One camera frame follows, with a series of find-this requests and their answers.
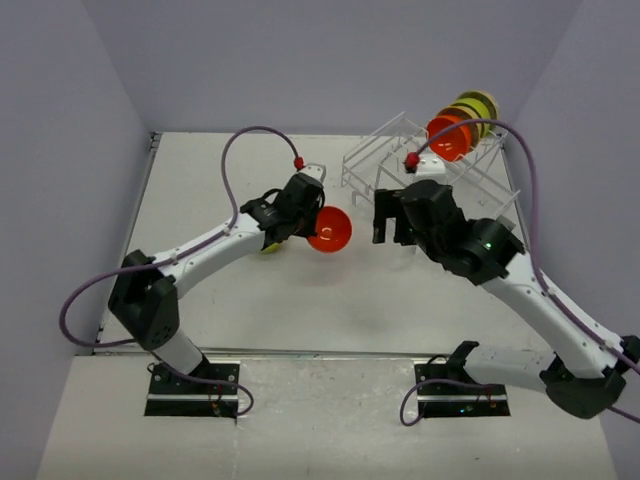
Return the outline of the lime green bowl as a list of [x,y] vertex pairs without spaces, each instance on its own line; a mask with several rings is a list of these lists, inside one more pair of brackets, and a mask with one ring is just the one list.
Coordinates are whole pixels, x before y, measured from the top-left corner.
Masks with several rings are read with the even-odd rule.
[[278,252],[282,247],[283,247],[283,243],[282,242],[276,242],[276,243],[273,243],[273,244],[263,248],[260,251],[260,253],[262,255],[273,254],[273,253]]

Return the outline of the orange bowl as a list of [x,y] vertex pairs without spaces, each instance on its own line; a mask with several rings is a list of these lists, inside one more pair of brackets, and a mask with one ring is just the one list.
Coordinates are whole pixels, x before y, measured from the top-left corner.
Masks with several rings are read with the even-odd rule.
[[316,251],[333,254],[343,250],[351,240],[353,227],[349,216],[335,206],[324,206],[318,213],[315,235],[307,238]]
[[429,148],[443,160],[454,162],[464,157],[471,149],[473,136],[472,130],[467,125],[457,127],[434,140],[438,133],[461,121],[462,118],[457,115],[443,114],[434,117],[426,125],[426,132],[430,141]]

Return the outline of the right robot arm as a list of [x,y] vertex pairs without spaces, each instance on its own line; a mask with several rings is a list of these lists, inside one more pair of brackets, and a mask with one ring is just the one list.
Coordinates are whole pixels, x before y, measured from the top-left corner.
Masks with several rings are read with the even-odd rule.
[[492,294],[544,341],[543,352],[464,341],[449,356],[440,383],[467,393],[510,385],[546,395],[564,412],[591,419],[616,409],[624,375],[639,366],[639,339],[598,324],[545,278],[524,244],[498,220],[468,219],[452,188],[420,180],[374,194],[373,241],[418,246],[433,262]]

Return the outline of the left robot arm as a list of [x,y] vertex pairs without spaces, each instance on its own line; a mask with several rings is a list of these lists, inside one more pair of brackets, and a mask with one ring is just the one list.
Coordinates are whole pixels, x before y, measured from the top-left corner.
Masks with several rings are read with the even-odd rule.
[[143,350],[172,371],[183,391],[195,393],[208,379],[204,353],[182,331],[179,301],[193,287],[229,264],[291,236],[316,234],[324,206],[326,169],[312,164],[239,207],[225,223],[170,250],[148,256],[129,253],[108,300],[110,313]]

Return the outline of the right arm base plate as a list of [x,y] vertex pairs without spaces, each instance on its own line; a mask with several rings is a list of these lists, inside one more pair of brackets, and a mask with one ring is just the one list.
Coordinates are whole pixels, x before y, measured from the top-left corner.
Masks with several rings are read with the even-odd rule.
[[475,383],[465,376],[450,374],[445,363],[415,363],[417,384],[435,378],[450,378],[464,386],[429,384],[417,392],[420,418],[479,418],[509,417],[511,415],[506,388],[502,385],[485,389],[475,388]]

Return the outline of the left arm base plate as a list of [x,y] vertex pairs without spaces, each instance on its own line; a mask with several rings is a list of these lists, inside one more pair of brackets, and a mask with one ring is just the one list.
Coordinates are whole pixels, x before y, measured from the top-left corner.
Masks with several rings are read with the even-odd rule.
[[161,364],[150,364],[145,417],[231,418],[239,411],[237,388],[188,382]]

